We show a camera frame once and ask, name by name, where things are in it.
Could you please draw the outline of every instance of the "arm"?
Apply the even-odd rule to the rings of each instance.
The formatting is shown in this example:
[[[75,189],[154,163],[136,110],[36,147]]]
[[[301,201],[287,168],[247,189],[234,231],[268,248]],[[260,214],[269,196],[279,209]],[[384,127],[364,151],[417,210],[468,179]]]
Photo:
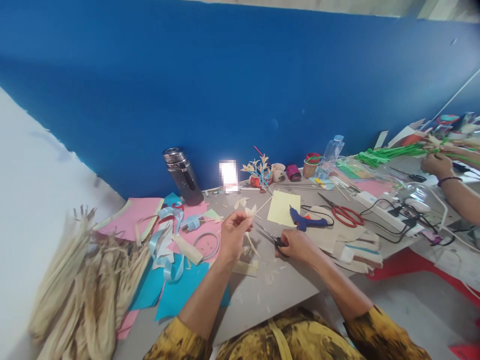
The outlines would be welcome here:
[[[456,176],[452,168],[452,161],[440,153],[428,154],[421,162],[421,169],[435,175],[438,181]],[[477,211],[480,207],[479,194],[456,179],[442,182],[441,189],[448,202],[462,218],[475,225],[480,225],[480,212]]]
[[[325,282],[345,320],[348,336],[369,360],[428,360],[430,356],[414,344],[407,332],[393,322],[356,287],[305,233],[284,230],[284,254],[306,263]]]
[[[144,359],[208,359],[208,344],[230,274],[240,258],[245,232],[253,227],[245,212],[232,213],[221,225],[218,258],[185,306],[160,334]]]
[[[480,152],[456,146],[443,146],[440,150],[442,153],[448,154],[450,159],[461,161],[474,169],[480,170]]]

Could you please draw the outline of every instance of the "hot glue gun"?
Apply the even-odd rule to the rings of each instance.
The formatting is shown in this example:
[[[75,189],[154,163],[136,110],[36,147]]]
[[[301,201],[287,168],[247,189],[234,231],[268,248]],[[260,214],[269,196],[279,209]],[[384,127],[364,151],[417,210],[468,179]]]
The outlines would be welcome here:
[[[300,231],[306,231],[307,227],[326,228],[327,226],[330,226],[325,219],[313,220],[304,218],[292,206],[290,206],[290,216],[295,223],[296,228]]]

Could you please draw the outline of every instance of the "plastic bottle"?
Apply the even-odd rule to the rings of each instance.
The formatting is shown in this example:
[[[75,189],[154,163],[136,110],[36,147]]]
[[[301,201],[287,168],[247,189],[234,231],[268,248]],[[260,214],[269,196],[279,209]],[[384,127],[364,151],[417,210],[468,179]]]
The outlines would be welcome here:
[[[321,158],[320,166],[318,167],[318,178],[325,180],[329,177],[330,168],[335,165],[335,162],[345,145],[342,141],[343,139],[343,135],[335,135],[333,140],[328,142],[323,157]]]

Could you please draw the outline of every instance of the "yellow patterned shirt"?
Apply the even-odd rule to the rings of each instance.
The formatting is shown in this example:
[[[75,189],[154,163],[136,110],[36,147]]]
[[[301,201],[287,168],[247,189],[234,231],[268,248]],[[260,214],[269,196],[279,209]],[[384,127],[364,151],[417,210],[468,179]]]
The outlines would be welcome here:
[[[287,352],[291,354],[289,359],[293,360],[431,360],[427,352],[415,345],[407,332],[377,306],[344,324],[356,348],[304,308],[281,313],[272,320],[270,324],[264,321],[226,341],[217,360],[281,360],[285,352],[281,353],[282,346],[276,340],[272,323],[283,334]],[[208,360],[211,353],[208,341],[175,318],[144,359]]]

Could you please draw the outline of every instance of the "black thermos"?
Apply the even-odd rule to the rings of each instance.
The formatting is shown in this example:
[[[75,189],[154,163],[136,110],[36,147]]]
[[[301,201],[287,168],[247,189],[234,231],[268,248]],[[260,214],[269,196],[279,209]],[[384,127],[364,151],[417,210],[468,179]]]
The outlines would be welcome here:
[[[183,150],[179,147],[170,147],[163,152],[163,158],[185,204],[188,206],[200,204],[204,200],[204,195]]]

